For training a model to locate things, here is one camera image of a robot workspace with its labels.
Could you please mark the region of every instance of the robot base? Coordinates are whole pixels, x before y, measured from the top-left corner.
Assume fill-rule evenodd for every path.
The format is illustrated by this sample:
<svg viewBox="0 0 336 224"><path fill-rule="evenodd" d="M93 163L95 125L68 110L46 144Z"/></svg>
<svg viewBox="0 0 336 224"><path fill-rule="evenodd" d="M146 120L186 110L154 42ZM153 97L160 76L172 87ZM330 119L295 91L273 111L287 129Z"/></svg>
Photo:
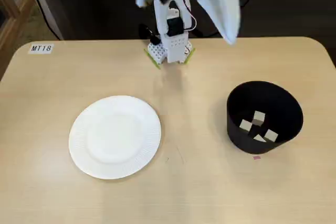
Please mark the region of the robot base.
<svg viewBox="0 0 336 224"><path fill-rule="evenodd" d="M162 64L162 62L168 56L167 49L165 49L163 47L162 43L160 43L158 45L154 45L152 43L149 43L147 49L148 49L149 55L159 65ZM184 50L184 59L183 60L179 60L178 62L179 63L184 63L188 59L188 57L192 53L192 51L193 51L193 46L190 43L190 41L188 41L187 45L185 46L185 50Z"/></svg>

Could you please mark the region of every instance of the floor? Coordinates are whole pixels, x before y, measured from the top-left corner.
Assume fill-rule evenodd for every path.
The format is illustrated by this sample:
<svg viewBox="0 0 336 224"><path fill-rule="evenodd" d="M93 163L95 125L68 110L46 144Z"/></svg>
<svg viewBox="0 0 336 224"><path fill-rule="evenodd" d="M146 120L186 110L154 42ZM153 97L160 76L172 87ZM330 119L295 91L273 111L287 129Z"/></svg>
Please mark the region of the floor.
<svg viewBox="0 0 336 224"><path fill-rule="evenodd" d="M38 6L34 6L31 10L28 22L25 24L21 34L14 43L13 50L15 51L22 45L31 41L55 39L56 37L47 27Z"/></svg>

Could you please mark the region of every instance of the label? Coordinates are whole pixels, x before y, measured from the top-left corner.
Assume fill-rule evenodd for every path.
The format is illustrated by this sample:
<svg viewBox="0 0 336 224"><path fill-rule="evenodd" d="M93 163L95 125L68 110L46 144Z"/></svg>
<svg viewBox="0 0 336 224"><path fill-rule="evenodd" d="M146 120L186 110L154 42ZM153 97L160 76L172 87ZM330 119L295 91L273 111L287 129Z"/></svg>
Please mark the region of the label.
<svg viewBox="0 0 336 224"><path fill-rule="evenodd" d="M34 55L50 54L54 44L32 44L28 53Z"/></svg>

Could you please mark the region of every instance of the black bowl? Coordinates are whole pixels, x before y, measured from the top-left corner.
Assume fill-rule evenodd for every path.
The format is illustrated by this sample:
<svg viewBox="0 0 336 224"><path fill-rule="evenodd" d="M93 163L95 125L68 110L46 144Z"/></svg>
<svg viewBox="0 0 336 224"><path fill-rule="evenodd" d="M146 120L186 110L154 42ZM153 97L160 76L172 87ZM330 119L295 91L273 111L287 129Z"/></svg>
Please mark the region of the black bowl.
<svg viewBox="0 0 336 224"><path fill-rule="evenodd" d="M253 125L249 133L239 126L242 119L252 122L254 112L266 114L262 126ZM265 81L250 81L237 86L227 99L227 133L242 151L262 154L297 136L303 125L298 101L285 89ZM278 133L275 142L253 139L270 129Z"/></svg>

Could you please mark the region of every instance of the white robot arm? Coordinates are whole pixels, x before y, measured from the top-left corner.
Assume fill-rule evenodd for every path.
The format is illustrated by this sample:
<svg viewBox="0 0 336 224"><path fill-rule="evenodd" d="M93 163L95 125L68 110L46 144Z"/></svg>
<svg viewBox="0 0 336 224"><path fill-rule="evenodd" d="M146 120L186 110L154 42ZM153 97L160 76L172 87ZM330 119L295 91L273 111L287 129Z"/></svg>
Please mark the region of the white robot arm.
<svg viewBox="0 0 336 224"><path fill-rule="evenodd" d="M178 10L169 8L175 1ZM239 0L197 0L206 10L222 37L229 43L236 41L240 25ZM152 0L136 0L144 7ZM161 36L161 45L149 45L151 56L157 63L167 57L168 62L184 62L192 46L188 41L188 31L196 27L189 0L154 0L156 23Z"/></svg>

